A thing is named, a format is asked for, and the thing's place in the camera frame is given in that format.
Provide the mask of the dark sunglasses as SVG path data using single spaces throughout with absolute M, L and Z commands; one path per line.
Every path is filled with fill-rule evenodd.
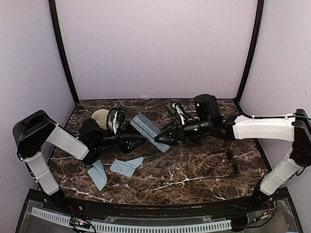
M 226 179 L 239 176 L 240 168 L 230 149 L 217 150 L 200 162 L 208 179 Z

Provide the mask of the grey glasses case green lining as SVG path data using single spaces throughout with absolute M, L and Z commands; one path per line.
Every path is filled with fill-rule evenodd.
M 155 137 L 161 133 L 161 129 L 145 115 L 136 115 L 131 119 L 130 124 L 161 152 L 167 152 L 170 149 L 169 145 L 155 141 Z

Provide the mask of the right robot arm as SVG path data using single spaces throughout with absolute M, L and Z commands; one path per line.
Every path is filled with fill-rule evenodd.
M 155 137 L 156 142 L 177 145 L 188 138 L 210 135 L 222 140 L 276 139 L 292 143 L 286 157 L 259 182 L 248 199 L 251 210 L 259 210 L 268 196 L 299 170 L 311 165 L 311 120 L 305 110 L 297 109 L 283 116 L 223 116 L 215 96 L 201 94 L 193 101 L 197 118 L 170 125 Z

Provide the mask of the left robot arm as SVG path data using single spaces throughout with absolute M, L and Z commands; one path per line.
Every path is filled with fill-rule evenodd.
M 89 118 L 83 122 L 79 134 L 74 136 L 43 110 L 16 123 L 12 133 L 18 158 L 25 162 L 32 178 L 50 197 L 50 205 L 59 212 L 65 211 L 69 202 L 62 196 L 63 191 L 43 158 L 41 148 L 45 143 L 54 145 L 85 165 L 90 165 L 101 156 L 101 150 L 117 147 L 119 151 L 127 154 L 145 142 L 145 138 L 138 134 L 129 121 L 124 121 L 114 133 L 101 128 L 94 119 Z

